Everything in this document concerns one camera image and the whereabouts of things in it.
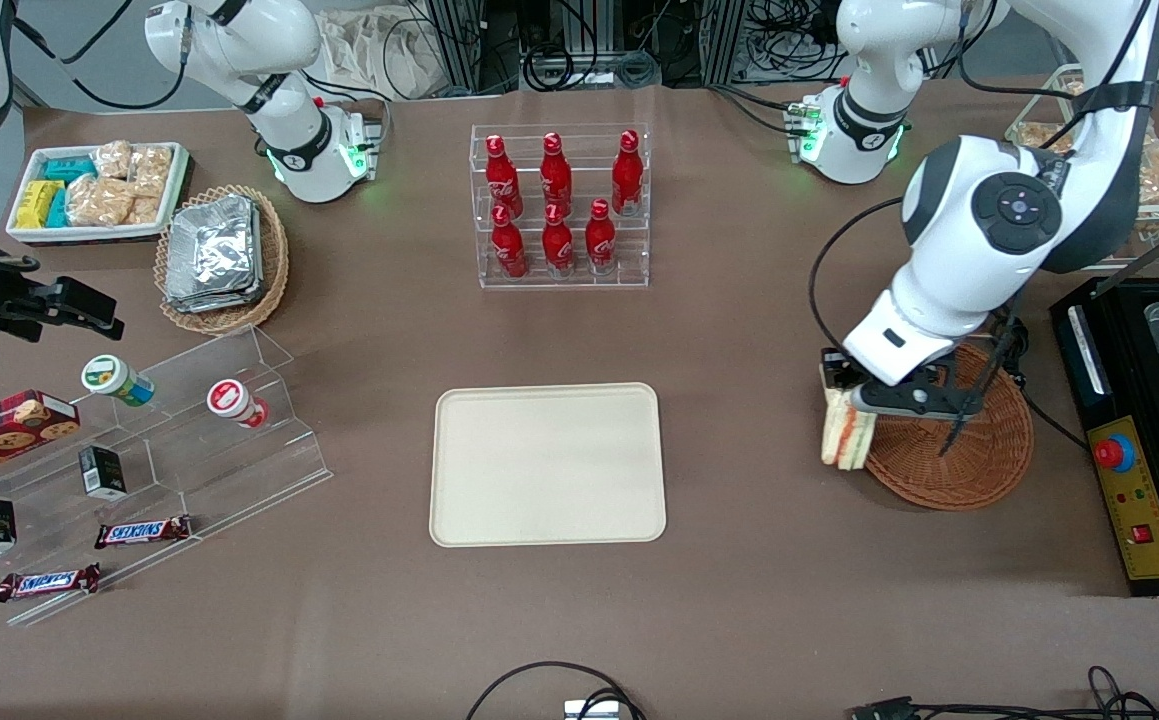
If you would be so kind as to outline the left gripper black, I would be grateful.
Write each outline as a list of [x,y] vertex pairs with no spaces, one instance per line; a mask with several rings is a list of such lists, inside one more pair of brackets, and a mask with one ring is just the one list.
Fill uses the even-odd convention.
[[[985,369],[981,361],[945,361],[945,419],[972,419],[981,413]],[[857,387],[857,368],[840,348],[821,348],[821,386],[825,392],[843,393]]]

